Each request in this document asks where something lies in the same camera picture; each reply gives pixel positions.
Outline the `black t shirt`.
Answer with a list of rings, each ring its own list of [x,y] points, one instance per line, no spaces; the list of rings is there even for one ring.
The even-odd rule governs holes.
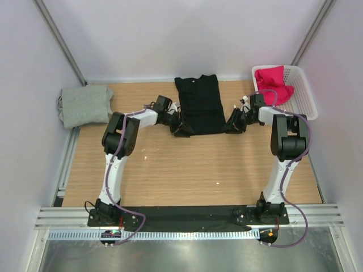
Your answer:
[[[226,124],[215,74],[199,78],[174,79],[178,91],[181,116],[187,122],[187,136],[223,133]]]

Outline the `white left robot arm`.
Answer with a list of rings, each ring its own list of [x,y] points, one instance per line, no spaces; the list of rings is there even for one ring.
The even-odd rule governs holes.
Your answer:
[[[136,147],[138,132],[146,127],[162,124],[172,134],[181,129],[191,131],[181,117],[179,103],[159,95],[155,102],[132,113],[114,112],[102,137],[105,153],[105,173],[102,190],[93,208],[88,212],[90,227],[118,224],[143,225],[146,215],[121,206],[121,182],[126,163]]]

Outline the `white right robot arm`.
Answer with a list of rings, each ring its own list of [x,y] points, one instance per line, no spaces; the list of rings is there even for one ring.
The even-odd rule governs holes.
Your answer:
[[[286,190],[292,173],[311,146],[306,116],[286,112],[265,103],[261,92],[244,96],[223,127],[228,134],[242,134],[249,125],[271,126],[270,149],[275,161],[269,181],[255,206],[236,209],[240,225],[288,224]]]

